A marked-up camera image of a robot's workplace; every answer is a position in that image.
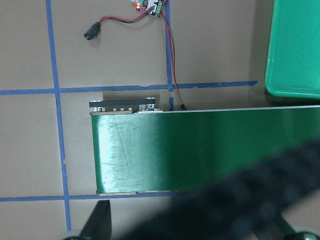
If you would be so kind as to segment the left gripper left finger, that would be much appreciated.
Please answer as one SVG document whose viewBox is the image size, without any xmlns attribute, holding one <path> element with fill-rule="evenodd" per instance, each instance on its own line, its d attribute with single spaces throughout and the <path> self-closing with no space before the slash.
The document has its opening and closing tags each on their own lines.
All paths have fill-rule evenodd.
<svg viewBox="0 0 320 240">
<path fill-rule="evenodd" d="M 99 200 L 82 230 L 62 233 L 58 240 L 110 240 L 111 239 L 111 203 Z"/>
</svg>

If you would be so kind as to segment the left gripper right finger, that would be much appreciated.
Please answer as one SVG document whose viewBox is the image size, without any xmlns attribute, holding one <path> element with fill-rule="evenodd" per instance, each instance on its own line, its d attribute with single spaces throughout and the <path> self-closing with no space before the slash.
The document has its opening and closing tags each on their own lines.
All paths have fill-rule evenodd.
<svg viewBox="0 0 320 240">
<path fill-rule="evenodd" d="M 310 228 L 290 225 L 283 215 L 279 216 L 281 240 L 320 240 L 320 233 Z"/>
</svg>

